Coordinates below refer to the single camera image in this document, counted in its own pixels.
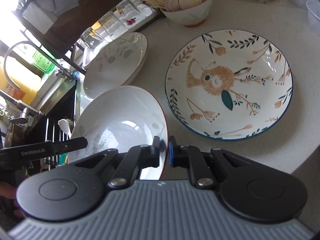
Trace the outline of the small steel tap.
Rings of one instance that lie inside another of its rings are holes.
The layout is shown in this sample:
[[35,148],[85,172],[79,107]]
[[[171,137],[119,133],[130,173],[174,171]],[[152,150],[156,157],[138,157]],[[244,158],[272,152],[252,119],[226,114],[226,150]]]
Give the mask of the small steel tap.
[[44,116],[44,113],[30,105],[26,104],[21,100],[14,99],[12,104],[20,111],[20,114],[10,114],[8,110],[8,120],[11,124],[25,127],[29,122],[29,118],[32,117],[33,119],[39,120]]

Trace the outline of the white leaf-pattern plate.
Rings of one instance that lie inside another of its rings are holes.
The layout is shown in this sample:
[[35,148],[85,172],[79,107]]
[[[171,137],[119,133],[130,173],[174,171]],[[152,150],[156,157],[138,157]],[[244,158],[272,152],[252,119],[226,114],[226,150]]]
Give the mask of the white leaf-pattern plate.
[[85,66],[86,96],[94,99],[114,87],[130,84],[146,61],[148,45],[144,34],[134,32],[104,46]]

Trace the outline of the white pink spoon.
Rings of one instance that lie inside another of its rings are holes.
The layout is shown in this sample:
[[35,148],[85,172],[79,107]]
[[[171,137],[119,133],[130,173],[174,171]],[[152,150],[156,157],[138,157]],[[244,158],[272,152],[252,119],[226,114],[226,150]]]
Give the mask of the white pink spoon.
[[58,121],[58,126],[60,127],[61,131],[63,131],[63,133],[65,133],[68,138],[71,139],[73,121],[71,119],[61,119]]

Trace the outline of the upturned clear glass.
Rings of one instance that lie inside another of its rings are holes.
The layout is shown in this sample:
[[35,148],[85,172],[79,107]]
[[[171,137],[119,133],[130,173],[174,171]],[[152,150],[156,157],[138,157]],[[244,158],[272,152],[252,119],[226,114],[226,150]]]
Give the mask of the upturned clear glass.
[[95,51],[104,42],[104,39],[91,27],[87,28],[80,38],[91,51]]

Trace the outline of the black dish rack shelf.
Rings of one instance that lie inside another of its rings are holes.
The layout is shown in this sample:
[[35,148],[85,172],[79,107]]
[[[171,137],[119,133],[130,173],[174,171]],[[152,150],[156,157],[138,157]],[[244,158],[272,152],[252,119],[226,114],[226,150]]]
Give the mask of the black dish rack shelf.
[[62,58],[80,35],[123,0],[27,0],[22,24],[55,57]]

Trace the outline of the bowl of garlic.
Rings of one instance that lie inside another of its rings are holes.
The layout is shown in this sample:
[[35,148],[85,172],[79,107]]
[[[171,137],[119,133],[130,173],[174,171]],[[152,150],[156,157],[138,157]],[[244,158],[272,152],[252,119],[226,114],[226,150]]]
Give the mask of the bowl of garlic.
[[213,0],[165,0],[161,11],[172,22],[193,28],[205,21],[212,3]]

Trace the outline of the upturned printed glass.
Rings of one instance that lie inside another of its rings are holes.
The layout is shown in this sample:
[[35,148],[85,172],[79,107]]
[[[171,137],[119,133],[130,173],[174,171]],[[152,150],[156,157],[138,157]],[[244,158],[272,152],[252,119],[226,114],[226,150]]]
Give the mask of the upturned printed glass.
[[123,0],[116,6],[116,9],[119,12],[120,21],[128,28],[135,26],[143,19],[143,15],[131,0]]

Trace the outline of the green soap bottle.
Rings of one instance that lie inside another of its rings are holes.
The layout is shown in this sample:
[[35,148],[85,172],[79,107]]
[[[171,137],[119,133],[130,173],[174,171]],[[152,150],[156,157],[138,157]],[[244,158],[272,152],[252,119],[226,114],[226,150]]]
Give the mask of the green soap bottle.
[[55,67],[55,65],[49,59],[47,59],[37,50],[33,53],[32,59],[32,64],[45,74],[49,74]]

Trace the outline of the white leaf-pattern bowl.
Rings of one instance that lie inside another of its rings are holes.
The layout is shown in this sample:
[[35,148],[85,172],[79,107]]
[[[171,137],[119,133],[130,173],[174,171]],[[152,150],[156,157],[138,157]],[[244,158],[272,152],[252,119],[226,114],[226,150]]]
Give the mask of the white leaf-pattern bowl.
[[87,139],[86,148],[68,154],[68,162],[116,148],[119,153],[131,147],[151,145],[160,138],[158,167],[142,170],[140,178],[159,180],[168,148],[168,128],[163,109],[148,91],[136,86],[113,88],[96,97],[82,112],[73,128],[72,138]]

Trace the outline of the bear-pattern floral plate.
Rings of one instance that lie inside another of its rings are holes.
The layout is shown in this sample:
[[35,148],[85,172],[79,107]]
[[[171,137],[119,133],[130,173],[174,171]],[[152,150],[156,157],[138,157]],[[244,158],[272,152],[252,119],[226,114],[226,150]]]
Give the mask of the bear-pattern floral plate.
[[273,127],[293,96],[280,49],[240,29],[204,33],[184,45],[165,76],[167,103],[187,129],[219,141],[256,137]]

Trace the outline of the curved steel faucet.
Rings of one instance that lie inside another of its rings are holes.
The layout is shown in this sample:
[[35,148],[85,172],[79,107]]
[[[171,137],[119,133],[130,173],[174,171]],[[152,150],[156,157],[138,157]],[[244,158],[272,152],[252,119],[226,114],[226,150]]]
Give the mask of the curved steel faucet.
[[[55,65],[54,69],[49,74],[45,74],[32,64],[32,55],[36,50]],[[8,57],[16,59],[25,68],[41,78],[39,89],[48,90],[59,80],[63,82],[73,81],[77,75],[77,71],[74,70],[74,68],[71,67],[64,59],[56,58],[46,48],[44,48],[44,46],[37,46],[31,41],[21,41],[17,46],[12,48]]]

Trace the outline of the black sink drain rack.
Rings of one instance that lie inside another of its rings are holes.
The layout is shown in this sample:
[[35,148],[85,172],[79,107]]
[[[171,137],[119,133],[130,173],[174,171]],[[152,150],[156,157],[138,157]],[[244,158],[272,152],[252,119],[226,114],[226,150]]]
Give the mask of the black sink drain rack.
[[40,101],[37,108],[44,114],[36,122],[27,135],[29,144],[44,141],[65,141],[68,135],[61,131],[58,121],[61,119],[74,119],[76,81],[63,81],[49,90]]

